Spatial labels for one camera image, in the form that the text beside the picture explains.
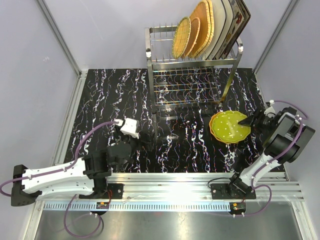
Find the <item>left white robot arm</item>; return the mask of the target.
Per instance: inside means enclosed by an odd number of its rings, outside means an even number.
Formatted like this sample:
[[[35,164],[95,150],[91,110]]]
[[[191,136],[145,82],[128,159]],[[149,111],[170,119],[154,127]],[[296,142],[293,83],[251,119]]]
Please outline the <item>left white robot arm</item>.
[[[123,173],[134,163],[137,151],[152,151],[154,134],[140,131],[138,137],[116,130],[120,141],[76,160],[52,167],[30,169],[23,164],[13,169],[10,204],[22,207],[51,197],[78,195],[81,199],[103,199],[112,191],[107,178]]]

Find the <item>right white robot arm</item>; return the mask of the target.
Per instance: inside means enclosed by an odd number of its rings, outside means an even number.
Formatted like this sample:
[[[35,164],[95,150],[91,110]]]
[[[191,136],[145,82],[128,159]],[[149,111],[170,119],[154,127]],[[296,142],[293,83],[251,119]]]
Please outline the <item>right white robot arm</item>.
[[[292,107],[285,107],[271,117],[262,110],[256,110],[239,125],[251,127],[259,133],[266,132],[268,137],[262,154],[254,163],[230,178],[226,192],[233,199],[254,193],[258,181],[265,174],[284,163],[294,162],[316,132],[303,124],[303,118]]]

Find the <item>green-rimmed woven bamboo plate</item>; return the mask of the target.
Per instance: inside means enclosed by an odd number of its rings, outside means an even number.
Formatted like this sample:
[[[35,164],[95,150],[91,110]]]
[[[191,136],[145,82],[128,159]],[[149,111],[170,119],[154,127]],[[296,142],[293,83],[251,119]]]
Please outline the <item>green-rimmed woven bamboo plate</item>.
[[[172,55],[175,59],[180,58],[188,45],[191,34],[191,19],[185,16],[178,23],[172,42]]]

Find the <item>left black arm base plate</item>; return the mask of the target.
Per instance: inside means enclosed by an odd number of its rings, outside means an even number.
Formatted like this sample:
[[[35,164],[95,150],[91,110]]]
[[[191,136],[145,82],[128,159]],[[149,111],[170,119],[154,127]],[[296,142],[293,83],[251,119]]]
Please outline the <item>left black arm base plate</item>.
[[[93,188],[93,193],[90,195],[80,194],[80,199],[116,199],[121,200],[124,193],[124,184],[123,183],[109,183],[108,185],[102,185],[99,187]]]

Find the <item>orange polka-dot plate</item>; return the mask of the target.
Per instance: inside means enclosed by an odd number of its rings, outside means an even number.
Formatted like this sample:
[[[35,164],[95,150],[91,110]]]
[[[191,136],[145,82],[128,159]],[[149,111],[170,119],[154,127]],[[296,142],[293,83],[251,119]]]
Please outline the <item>orange polka-dot plate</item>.
[[[241,141],[241,136],[229,117],[227,112],[219,112],[212,116],[209,122],[210,133],[222,143],[236,144]]]

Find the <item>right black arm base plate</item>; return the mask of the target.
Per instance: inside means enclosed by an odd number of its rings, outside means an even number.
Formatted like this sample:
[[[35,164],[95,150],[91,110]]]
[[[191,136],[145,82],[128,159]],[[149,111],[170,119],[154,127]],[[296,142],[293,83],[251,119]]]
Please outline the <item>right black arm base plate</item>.
[[[255,200],[257,198],[256,192],[251,188],[242,190],[228,183],[212,183],[209,186],[213,200]]]

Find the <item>green polka-dot plate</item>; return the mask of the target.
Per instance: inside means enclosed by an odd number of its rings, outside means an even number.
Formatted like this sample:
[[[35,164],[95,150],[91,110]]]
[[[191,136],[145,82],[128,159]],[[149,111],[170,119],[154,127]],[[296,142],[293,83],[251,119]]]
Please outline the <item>green polka-dot plate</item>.
[[[247,116],[239,111],[218,112],[210,119],[210,133],[222,143],[237,144],[244,141],[251,134],[250,127],[239,124],[240,121],[246,118]]]

